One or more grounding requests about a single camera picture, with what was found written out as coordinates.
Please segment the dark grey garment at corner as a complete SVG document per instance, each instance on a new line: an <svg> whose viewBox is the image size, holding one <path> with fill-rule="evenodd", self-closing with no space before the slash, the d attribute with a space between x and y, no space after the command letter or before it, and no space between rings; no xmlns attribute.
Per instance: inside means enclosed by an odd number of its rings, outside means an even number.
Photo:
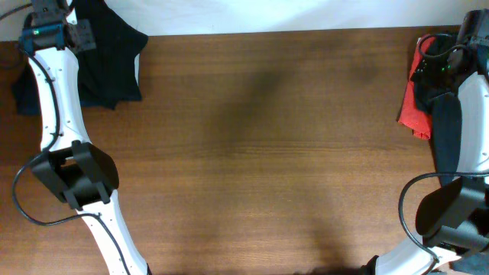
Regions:
<svg viewBox="0 0 489 275"><path fill-rule="evenodd" d="M450 268L454 271L472 274L488 275L488 255L475 254L450 263Z"/></svg>

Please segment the black garment in pile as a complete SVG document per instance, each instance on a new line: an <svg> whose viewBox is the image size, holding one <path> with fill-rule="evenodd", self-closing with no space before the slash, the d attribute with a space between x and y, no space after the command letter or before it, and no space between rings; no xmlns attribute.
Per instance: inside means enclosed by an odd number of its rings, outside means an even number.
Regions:
<svg viewBox="0 0 489 275"><path fill-rule="evenodd" d="M448 67L445 57L423 57L410 77L417 109L432 119L430 144L439 173L457 170L461 150L461 105L457 82Z"/></svg>

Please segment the folded navy blue garment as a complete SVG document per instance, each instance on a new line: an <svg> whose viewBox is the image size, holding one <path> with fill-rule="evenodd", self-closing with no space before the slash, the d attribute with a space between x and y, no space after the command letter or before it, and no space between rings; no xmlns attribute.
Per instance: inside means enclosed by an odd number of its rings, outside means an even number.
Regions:
<svg viewBox="0 0 489 275"><path fill-rule="evenodd" d="M39 95L34 73L29 65L24 67L18 80L11 85L15 99L16 112L19 115L37 116L40 114ZM79 100L82 107L101 106L114 109L116 101L92 92L85 84L79 84Z"/></svg>

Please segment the red garment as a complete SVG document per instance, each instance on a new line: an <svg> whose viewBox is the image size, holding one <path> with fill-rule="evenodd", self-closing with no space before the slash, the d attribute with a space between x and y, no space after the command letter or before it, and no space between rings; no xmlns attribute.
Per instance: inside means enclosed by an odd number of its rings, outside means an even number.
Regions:
<svg viewBox="0 0 489 275"><path fill-rule="evenodd" d="M421 61L422 55L415 48L397 122L409 128L414 137L427 141L432 137L432 117L417 108L414 93L415 83L411 80Z"/></svg>

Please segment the black shorts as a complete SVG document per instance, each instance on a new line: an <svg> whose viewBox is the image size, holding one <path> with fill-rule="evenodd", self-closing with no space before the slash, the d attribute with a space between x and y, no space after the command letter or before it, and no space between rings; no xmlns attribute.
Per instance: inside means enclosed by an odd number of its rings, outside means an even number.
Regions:
<svg viewBox="0 0 489 275"><path fill-rule="evenodd" d="M115 109L119 102L141 101L135 59L148 36L135 30L99 0L75 0L77 18L92 28L96 48L76 55L78 90L83 107Z"/></svg>

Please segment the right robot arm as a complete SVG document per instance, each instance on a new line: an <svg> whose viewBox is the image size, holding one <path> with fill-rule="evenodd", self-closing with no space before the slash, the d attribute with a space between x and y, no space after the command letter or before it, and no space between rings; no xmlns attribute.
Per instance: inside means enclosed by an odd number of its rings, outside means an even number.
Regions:
<svg viewBox="0 0 489 275"><path fill-rule="evenodd" d="M400 120L408 111L427 123L441 186L419 204L415 230L362 274L429 274L488 251L487 9L418 40Z"/></svg>

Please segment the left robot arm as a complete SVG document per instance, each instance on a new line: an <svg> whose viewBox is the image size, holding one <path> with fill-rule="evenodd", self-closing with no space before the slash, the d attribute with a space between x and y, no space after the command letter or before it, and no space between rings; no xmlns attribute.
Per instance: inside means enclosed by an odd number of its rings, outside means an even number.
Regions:
<svg viewBox="0 0 489 275"><path fill-rule="evenodd" d="M23 28L20 49L33 70L42 119L40 153L23 168L91 231L111 274L151 275L136 248L118 201L114 160L92 144L83 121L76 54L95 48L90 24L70 1L33 1L33 23Z"/></svg>

